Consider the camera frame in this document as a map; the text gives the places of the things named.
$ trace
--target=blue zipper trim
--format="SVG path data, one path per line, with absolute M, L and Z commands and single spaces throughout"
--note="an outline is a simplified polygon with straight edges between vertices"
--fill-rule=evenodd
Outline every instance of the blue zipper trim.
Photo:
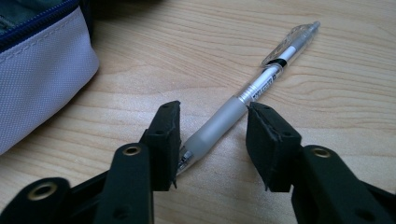
M 56 21 L 61 20 L 78 7 L 78 2 L 78 0 L 66 0 L 56 7 L 41 12 L 29 21 L 5 31 L 0 35 L 0 53 L 20 44 Z

